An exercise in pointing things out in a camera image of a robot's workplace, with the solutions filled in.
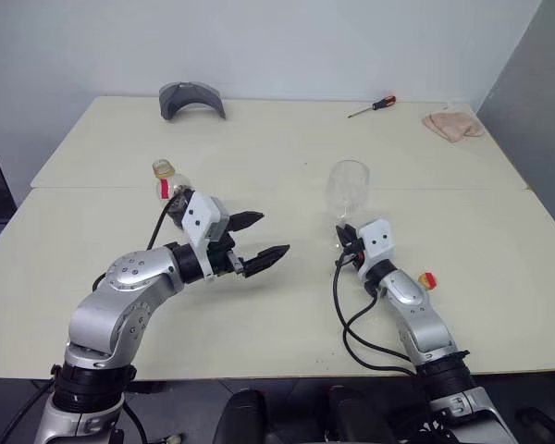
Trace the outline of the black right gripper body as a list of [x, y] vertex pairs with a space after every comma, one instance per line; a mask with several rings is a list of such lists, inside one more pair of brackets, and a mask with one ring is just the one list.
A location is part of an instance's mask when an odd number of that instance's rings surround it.
[[360, 269], [364, 264], [364, 241], [357, 239], [345, 244], [339, 263], [342, 266], [352, 265], [355, 269]]

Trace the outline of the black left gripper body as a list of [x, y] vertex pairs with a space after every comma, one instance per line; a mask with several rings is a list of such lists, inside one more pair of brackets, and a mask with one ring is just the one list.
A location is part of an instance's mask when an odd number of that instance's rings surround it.
[[242, 260], [233, 252], [236, 243], [228, 232], [219, 240], [210, 241], [207, 246], [207, 258], [215, 277], [225, 274], [241, 274], [244, 269]]

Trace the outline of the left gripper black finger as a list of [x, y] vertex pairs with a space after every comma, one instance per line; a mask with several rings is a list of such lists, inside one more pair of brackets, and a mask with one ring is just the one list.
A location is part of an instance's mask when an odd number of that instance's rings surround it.
[[256, 211], [244, 211], [233, 214], [228, 218], [226, 232], [237, 232], [246, 229], [261, 220], [264, 216], [263, 213]]
[[242, 275], [250, 278], [273, 266], [290, 249], [288, 244], [269, 247], [259, 252], [254, 258], [242, 263]]

